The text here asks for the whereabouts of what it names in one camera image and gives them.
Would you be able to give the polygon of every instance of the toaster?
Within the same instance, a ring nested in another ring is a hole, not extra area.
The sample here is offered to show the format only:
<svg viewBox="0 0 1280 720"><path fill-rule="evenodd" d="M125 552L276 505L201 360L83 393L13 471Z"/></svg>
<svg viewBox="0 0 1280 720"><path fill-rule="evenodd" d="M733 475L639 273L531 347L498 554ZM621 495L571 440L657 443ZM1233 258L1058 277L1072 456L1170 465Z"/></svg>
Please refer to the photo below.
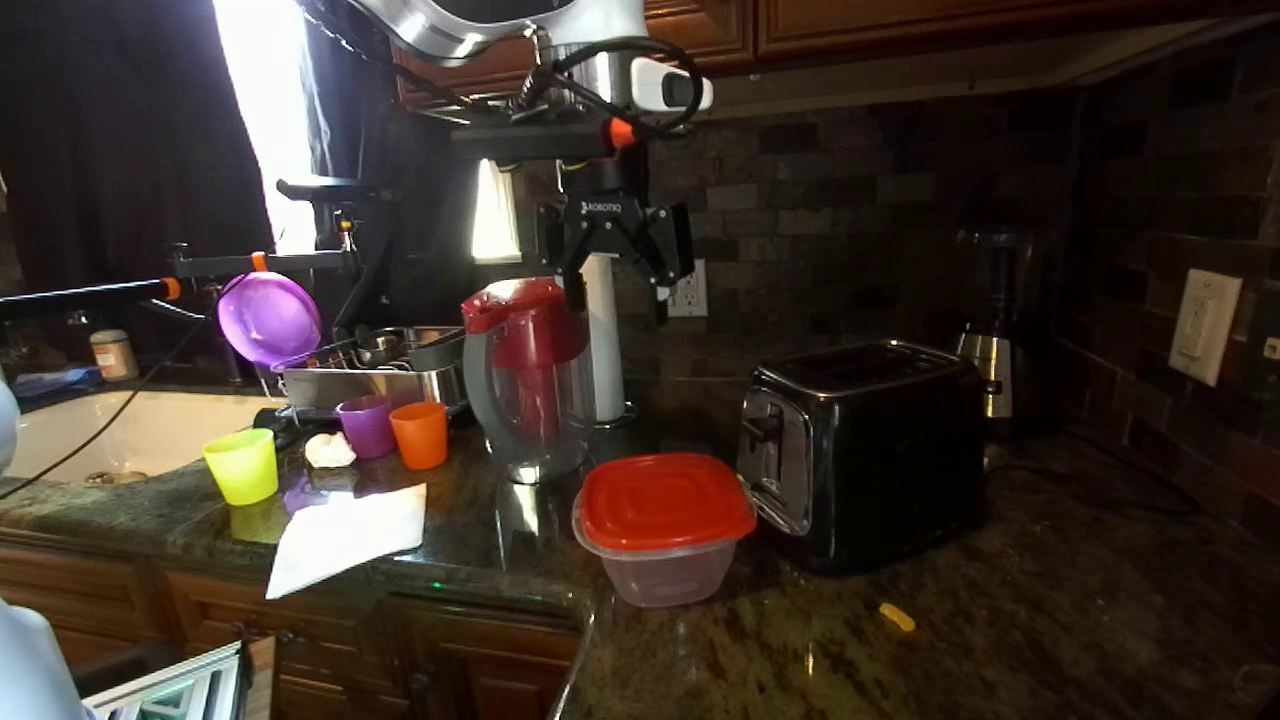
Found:
<svg viewBox="0 0 1280 720"><path fill-rule="evenodd" d="M736 475L807 573L869 573L986 514L986 382L952 353L861 339L754 372Z"/></svg>

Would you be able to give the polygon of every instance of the purple lid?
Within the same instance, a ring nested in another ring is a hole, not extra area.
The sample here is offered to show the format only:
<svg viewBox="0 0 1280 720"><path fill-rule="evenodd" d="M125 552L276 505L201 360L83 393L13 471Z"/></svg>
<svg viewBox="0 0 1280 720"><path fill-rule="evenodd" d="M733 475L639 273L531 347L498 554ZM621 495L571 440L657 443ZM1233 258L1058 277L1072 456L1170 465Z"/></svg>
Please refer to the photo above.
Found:
<svg viewBox="0 0 1280 720"><path fill-rule="evenodd" d="M246 273L218 298L223 339L259 368L296 368L319 347L316 298L280 273Z"/></svg>

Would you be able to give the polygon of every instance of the orange cup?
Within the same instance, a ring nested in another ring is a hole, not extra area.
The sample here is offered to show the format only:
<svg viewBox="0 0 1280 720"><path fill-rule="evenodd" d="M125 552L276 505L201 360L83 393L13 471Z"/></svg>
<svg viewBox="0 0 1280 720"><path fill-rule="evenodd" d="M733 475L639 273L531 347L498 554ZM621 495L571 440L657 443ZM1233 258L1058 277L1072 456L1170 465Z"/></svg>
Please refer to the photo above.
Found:
<svg viewBox="0 0 1280 720"><path fill-rule="evenodd" d="M448 460L448 410L437 401L392 409L392 435L399 446L399 465L430 471Z"/></svg>

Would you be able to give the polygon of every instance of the kitchen counter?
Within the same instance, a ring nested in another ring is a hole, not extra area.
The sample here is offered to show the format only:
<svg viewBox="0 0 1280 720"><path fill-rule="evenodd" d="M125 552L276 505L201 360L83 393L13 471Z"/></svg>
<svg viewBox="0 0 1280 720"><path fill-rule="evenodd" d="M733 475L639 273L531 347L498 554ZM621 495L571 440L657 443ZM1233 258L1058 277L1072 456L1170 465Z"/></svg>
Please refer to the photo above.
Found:
<svg viewBox="0 0 1280 720"><path fill-rule="evenodd" d="M430 482L425 543L347 574L559 608L583 651L564 714L1265 714L1280 713L1280 552L1214 522L1081 433L994 452L986 528L872 574L806 574L757 532L709 604L639 613L576 548L576 482L514 487L455 433L439 471L316 471L319 491ZM204 466L34 482L4 534L270 573L280 505L228 513ZM916 633L885 622L889 601Z"/></svg>

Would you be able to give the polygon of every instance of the paper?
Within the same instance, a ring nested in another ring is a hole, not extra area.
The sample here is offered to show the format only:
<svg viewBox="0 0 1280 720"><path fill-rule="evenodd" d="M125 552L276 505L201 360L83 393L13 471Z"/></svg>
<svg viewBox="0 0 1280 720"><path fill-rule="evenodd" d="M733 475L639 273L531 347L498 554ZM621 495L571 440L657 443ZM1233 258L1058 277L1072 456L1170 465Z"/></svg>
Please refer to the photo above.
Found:
<svg viewBox="0 0 1280 720"><path fill-rule="evenodd" d="M270 601L319 584L376 554L417 548L425 540L425 520L425 482L301 509L276 543Z"/></svg>

